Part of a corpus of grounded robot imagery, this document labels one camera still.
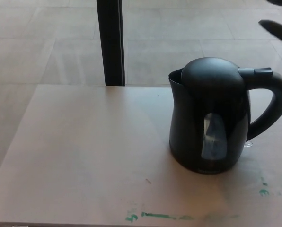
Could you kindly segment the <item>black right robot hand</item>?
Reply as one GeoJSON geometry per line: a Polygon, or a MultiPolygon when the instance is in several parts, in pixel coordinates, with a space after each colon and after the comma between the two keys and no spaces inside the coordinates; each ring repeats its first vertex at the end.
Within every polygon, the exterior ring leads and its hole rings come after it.
{"type": "MultiPolygon", "coordinates": [[[[273,5],[282,6],[282,0],[267,0],[267,2],[273,5]]],[[[282,24],[266,19],[260,20],[258,23],[267,32],[282,41],[282,24]]]]}

